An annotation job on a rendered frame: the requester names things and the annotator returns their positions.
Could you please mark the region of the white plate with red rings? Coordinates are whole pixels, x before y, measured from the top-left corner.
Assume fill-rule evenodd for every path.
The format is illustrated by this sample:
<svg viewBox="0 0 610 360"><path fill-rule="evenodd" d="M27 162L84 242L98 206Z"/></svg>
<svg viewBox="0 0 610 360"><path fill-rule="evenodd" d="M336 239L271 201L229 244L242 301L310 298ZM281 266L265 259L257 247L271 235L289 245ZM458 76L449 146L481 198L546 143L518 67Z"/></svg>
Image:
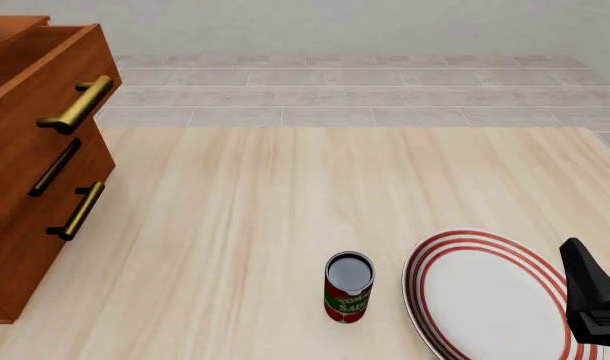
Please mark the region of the white plate with red rings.
<svg viewBox="0 0 610 360"><path fill-rule="evenodd" d="M495 233L448 230L417 242L401 276L418 335L438 360L604 360L567 324L563 272Z"/></svg>

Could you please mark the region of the tomato sauce tin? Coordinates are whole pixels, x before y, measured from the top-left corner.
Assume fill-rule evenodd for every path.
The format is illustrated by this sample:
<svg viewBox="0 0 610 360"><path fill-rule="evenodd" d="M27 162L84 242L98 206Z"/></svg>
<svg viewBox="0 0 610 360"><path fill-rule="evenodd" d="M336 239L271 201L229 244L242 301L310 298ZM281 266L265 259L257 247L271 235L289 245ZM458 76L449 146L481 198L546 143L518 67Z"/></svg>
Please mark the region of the tomato sauce tin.
<svg viewBox="0 0 610 360"><path fill-rule="evenodd" d="M355 251L334 254L324 270L324 308L338 323L355 323L368 307L375 280L371 260Z"/></svg>

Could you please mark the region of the wooden cabinet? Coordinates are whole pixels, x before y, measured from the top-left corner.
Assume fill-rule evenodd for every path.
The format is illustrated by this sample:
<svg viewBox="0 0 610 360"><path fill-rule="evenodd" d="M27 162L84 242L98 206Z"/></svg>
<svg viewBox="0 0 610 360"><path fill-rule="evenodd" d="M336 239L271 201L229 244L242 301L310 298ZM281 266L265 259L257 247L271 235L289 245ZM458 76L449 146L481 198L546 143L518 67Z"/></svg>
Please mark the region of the wooden cabinet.
<svg viewBox="0 0 610 360"><path fill-rule="evenodd" d="M26 35L31 29L34 29L38 26L53 26L53 25L51 25L49 23L49 17L46 17L46 16L2 16L2 15L0 15L0 49L2 49L3 47L6 47L9 44L12 44L13 41L18 40L23 35ZM92 116L88 116L86 119L94 120L95 114ZM6 171L0 172L0 182L4 178L5 172Z"/></svg>

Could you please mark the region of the open wooden drawer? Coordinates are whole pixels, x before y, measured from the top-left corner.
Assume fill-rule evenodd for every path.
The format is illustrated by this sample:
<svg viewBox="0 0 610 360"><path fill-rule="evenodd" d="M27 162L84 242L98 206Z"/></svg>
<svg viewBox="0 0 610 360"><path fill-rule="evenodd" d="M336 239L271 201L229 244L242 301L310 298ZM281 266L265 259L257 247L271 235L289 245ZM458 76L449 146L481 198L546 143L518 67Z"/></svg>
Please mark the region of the open wooden drawer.
<svg viewBox="0 0 610 360"><path fill-rule="evenodd" d="M89 100L92 116L120 84L98 25L38 26L0 49L0 172L58 155L75 132L66 111Z"/></svg>

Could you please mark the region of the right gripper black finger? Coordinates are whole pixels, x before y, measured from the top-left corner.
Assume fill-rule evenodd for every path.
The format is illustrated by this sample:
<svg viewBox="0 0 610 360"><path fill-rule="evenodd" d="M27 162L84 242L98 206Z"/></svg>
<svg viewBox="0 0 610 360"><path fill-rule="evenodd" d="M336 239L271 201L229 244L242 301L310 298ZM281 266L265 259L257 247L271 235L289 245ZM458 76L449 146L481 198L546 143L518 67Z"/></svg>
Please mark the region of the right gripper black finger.
<svg viewBox="0 0 610 360"><path fill-rule="evenodd" d="M567 287L567 315L610 311L610 277L577 238L559 248Z"/></svg>

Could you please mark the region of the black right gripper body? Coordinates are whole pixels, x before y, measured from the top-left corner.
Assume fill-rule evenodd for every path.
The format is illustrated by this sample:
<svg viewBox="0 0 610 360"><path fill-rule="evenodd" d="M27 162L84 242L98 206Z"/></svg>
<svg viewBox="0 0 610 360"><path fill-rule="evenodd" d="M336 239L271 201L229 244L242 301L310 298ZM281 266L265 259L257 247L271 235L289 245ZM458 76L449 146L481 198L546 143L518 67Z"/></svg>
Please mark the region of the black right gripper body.
<svg viewBox="0 0 610 360"><path fill-rule="evenodd" d="M610 302L585 309L568 302L566 319L577 343L610 344Z"/></svg>

